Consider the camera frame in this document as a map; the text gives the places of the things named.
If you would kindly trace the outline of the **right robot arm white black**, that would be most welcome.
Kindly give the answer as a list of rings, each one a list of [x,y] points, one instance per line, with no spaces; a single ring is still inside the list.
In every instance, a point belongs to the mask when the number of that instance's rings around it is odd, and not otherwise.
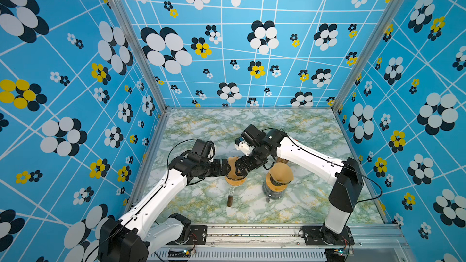
[[[339,235],[347,225],[364,186],[363,174],[356,160],[331,158],[306,147],[279,129],[264,132],[249,125],[235,140],[235,148],[244,153],[235,162],[235,173],[246,177],[249,172],[264,166],[268,157],[291,161],[312,172],[331,185],[328,197],[329,213],[322,232]]]

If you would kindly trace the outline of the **grey ribbed glass carafe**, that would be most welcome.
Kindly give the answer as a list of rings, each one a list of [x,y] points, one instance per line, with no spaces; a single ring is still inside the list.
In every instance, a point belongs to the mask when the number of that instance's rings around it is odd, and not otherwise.
[[[285,191],[277,192],[269,188],[266,183],[262,184],[263,193],[266,196],[266,202],[269,203],[271,200],[280,200],[284,197]]]

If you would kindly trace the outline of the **glass scoop wooden handle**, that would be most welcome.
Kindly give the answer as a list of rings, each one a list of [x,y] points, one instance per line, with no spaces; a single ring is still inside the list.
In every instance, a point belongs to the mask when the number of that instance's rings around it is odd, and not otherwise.
[[[231,187],[228,192],[227,206],[231,207],[233,205],[235,187]]]

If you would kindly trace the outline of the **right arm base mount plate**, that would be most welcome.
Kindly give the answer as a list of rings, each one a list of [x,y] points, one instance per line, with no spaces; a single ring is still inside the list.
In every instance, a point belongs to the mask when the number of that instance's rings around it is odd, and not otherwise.
[[[354,246],[354,238],[348,226],[339,234],[322,226],[302,226],[298,236],[304,239],[307,246]]]

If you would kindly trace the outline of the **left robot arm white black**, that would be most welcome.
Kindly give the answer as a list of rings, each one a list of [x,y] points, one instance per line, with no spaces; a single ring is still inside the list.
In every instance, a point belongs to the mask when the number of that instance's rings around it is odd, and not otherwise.
[[[194,146],[167,164],[159,183],[119,220],[108,220],[100,229],[100,243],[92,251],[101,262],[145,262],[164,245],[189,235],[190,220],[182,215],[154,222],[169,202],[194,178],[227,176],[231,164],[215,158],[211,141],[195,140]]]

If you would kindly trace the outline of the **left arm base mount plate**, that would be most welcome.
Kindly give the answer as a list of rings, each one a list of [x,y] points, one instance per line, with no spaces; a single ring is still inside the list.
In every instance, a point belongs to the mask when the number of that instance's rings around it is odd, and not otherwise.
[[[205,245],[208,233],[207,225],[192,224],[183,229],[178,239],[167,242],[167,245]]]

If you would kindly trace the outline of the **grey glass dripper cone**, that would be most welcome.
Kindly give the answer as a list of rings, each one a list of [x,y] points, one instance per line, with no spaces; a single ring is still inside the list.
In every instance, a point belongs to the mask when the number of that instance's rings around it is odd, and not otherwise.
[[[236,175],[232,175],[232,176],[226,175],[225,180],[230,186],[238,187],[245,183],[246,177],[236,176]]]

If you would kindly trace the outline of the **wooden ring dripper holder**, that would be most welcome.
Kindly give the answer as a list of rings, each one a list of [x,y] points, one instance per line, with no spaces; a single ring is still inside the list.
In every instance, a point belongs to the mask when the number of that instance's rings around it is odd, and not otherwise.
[[[283,192],[288,188],[289,183],[279,183],[271,175],[268,175],[265,180],[268,189],[273,192]]]

